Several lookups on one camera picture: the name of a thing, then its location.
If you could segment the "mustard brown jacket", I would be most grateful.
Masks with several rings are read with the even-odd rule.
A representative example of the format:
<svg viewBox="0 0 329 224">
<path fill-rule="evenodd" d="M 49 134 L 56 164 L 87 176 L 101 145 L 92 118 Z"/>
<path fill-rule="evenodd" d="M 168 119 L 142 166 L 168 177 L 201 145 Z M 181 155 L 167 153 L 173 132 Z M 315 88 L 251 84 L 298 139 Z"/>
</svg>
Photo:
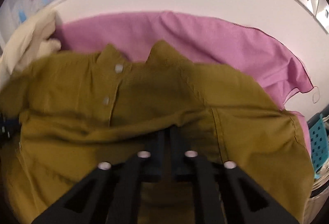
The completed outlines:
<svg viewBox="0 0 329 224">
<path fill-rule="evenodd" d="M 15 72 L 1 112 L 21 132 L 1 150 L 5 199 L 20 223 L 39 214 L 100 162 L 124 162 L 148 133 L 178 126 L 208 160 L 231 160 L 299 222 L 314 171 L 297 116 L 250 76 L 194 63 L 164 41 L 144 62 L 109 45 L 62 51 Z"/>
</svg>

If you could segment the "cream crumpled cloth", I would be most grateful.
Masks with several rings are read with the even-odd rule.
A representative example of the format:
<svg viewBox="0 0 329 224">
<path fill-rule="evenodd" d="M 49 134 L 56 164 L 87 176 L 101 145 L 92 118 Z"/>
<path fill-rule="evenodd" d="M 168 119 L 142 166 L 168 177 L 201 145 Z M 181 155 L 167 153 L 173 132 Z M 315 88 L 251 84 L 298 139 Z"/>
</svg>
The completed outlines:
<svg viewBox="0 0 329 224">
<path fill-rule="evenodd" d="M 51 38 L 56 30 L 56 12 L 42 9 L 22 23 L 12 34 L 1 55 L 1 87 L 13 73 L 31 62 L 61 50 L 61 42 Z"/>
</svg>

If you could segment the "teal perforated plastic rack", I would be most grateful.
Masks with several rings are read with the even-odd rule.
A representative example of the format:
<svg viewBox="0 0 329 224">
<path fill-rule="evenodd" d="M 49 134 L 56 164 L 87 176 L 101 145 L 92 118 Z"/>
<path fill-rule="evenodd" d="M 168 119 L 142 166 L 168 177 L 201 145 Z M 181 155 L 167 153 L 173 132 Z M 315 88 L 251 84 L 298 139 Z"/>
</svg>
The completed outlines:
<svg viewBox="0 0 329 224">
<path fill-rule="evenodd" d="M 322 114 L 315 114 L 308 122 L 311 141 L 311 160 L 315 179 L 320 177 L 320 169 L 328 159 L 328 138 Z"/>
</svg>

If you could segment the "pink daisy bed sheet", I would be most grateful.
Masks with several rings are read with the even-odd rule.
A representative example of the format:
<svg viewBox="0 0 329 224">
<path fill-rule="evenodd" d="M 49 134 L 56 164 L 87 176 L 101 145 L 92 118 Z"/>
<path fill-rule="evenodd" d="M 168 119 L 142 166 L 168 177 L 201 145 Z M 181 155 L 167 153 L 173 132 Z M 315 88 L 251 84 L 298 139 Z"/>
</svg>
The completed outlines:
<svg viewBox="0 0 329 224">
<path fill-rule="evenodd" d="M 283 109 L 297 93 L 313 90 L 300 59 L 262 30 L 223 19 L 175 12 L 102 14 L 57 24 L 62 48 L 95 53 L 112 45 L 128 64 L 144 63 L 165 41 L 195 63 L 227 64 L 251 76 Z"/>
</svg>

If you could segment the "white wall switch plate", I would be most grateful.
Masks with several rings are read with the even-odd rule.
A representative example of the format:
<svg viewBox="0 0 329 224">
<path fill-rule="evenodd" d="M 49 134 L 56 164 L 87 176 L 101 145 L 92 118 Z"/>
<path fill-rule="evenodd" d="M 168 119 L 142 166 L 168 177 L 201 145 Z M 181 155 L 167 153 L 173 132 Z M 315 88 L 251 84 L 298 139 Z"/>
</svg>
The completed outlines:
<svg viewBox="0 0 329 224">
<path fill-rule="evenodd" d="M 326 0 L 319 0 L 317 12 L 316 12 L 316 20 L 322 26 L 322 28 L 328 33 L 329 32 L 329 5 Z"/>
</svg>

